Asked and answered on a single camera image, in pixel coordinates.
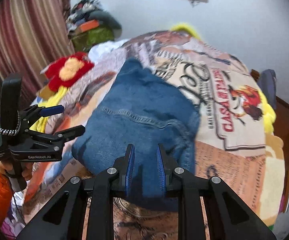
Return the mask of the person left hand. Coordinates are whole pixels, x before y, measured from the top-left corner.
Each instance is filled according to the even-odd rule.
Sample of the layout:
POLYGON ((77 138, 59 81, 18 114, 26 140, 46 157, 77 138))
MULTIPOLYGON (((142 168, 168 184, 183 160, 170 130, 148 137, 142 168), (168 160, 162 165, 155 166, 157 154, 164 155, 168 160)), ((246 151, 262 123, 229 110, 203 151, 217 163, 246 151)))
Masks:
MULTIPOLYGON (((0 174, 6 175, 6 172, 10 173, 13 169, 12 163, 9 161, 0 161, 0 174)), ((33 163, 24 163, 22 168, 22 176, 26 181, 31 180, 33 172, 33 163)))

